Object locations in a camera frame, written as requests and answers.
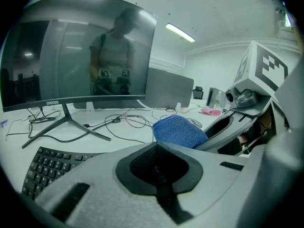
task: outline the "monitor logo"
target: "monitor logo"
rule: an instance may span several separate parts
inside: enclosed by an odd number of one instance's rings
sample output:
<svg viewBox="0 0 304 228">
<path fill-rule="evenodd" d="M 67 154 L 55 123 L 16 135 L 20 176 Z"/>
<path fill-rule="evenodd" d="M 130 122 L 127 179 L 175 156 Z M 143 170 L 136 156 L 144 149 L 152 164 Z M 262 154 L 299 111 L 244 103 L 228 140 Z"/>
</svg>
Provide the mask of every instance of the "monitor logo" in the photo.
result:
<svg viewBox="0 0 304 228">
<path fill-rule="evenodd" d="M 268 50 L 257 46 L 255 76 L 276 91 L 288 76 L 288 67 Z"/>
<path fill-rule="evenodd" d="M 58 104 L 58 101 L 48 101 L 47 105 L 54 105 L 54 104 Z"/>
</svg>

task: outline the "monitor stand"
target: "monitor stand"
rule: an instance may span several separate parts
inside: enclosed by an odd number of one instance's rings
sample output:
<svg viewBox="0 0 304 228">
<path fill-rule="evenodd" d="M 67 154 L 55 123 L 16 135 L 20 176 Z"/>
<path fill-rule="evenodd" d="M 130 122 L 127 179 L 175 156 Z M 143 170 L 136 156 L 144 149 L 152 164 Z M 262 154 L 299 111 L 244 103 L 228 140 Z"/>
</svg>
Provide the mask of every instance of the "monitor stand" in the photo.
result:
<svg viewBox="0 0 304 228">
<path fill-rule="evenodd" d="M 98 138 L 101 138 L 101 139 L 104 139 L 104 140 L 107 140 L 107 141 L 111 141 L 111 138 L 106 137 L 104 135 L 101 135 L 99 133 L 96 133 L 96 132 L 92 131 L 91 129 L 88 129 L 87 127 L 84 127 L 80 123 L 73 120 L 71 115 L 70 115 L 70 112 L 68 111 L 68 108 L 67 108 L 66 104 L 62 104 L 62 108 L 63 108 L 63 112 L 64 112 L 65 116 L 63 118 L 59 119 L 58 121 L 54 122 L 53 124 L 51 124 L 47 128 L 45 128 L 44 130 L 42 130 L 38 134 L 36 134 L 34 137 L 30 138 L 29 141 L 27 141 L 24 145 L 22 145 L 23 149 L 25 147 L 27 147 L 30 143 L 34 142 L 36 139 L 42 137 L 42 135 L 46 134 L 47 132 L 53 130 L 54 128 L 58 127 L 59 125 L 61 125 L 63 123 L 66 123 L 66 122 L 74 125 L 75 127 L 80 128 L 80 129 L 84 130 L 85 132 L 90 133 L 90 134 L 92 134 L 92 135 L 94 135 Z"/>
</svg>

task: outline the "black rubber pad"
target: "black rubber pad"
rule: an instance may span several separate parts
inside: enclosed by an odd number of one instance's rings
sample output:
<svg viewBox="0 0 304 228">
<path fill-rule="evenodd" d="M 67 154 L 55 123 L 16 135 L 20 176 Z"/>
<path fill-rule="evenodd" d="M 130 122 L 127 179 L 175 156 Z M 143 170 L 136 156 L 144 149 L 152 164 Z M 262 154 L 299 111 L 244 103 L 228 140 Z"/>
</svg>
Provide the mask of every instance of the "black rubber pad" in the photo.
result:
<svg viewBox="0 0 304 228">
<path fill-rule="evenodd" d="M 220 165 L 228 167 L 230 169 L 237 170 L 237 171 L 243 170 L 243 167 L 244 167 L 243 165 L 238 165 L 238 164 L 234 164 L 234 163 L 230 163 L 230 162 L 226 162 L 226 161 L 222 162 Z"/>
<path fill-rule="evenodd" d="M 89 189 L 89 187 L 90 186 L 85 183 L 78 183 L 75 185 L 57 205 L 57 207 L 52 212 L 52 215 L 62 222 L 65 222 L 73 212 L 76 205 L 80 202 L 86 191 Z"/>
</svg>

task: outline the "pink object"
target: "pink object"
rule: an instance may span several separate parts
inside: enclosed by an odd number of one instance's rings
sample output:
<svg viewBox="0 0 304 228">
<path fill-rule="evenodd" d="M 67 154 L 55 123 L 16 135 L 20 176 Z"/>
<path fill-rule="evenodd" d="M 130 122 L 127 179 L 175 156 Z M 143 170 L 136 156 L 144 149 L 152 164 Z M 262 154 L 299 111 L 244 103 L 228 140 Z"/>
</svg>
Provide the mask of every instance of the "pink object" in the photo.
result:
<svg viewBox="0 0 304 228">
<path fill-rule="evenodd" d="M 205 114 L 205 115 L 212 115 L 212 116 L 219 116 L 220 115 L 220 111 L 219 110 L 215 110 L 212 108 L 203 108 L 201 109 L 201 111 L 199 113 Z"/>
</svg>

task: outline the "bottle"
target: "bottle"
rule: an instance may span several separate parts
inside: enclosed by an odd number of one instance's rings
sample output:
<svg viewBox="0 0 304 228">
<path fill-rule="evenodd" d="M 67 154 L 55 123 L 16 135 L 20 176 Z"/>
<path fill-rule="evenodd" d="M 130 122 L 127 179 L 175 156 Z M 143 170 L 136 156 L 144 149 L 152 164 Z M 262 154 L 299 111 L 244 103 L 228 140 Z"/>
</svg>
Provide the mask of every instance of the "bottle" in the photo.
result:
<svg viewBox="0 0 304 228">
<path fill-rule="evenodd" d="M 214 108 L 221 107 L 221 99 L 222 99 L 222 92 L 219 91 L 217 94 L 217 97 L 215 98 L 215 101 L 214 101 Z"/>
</svg>

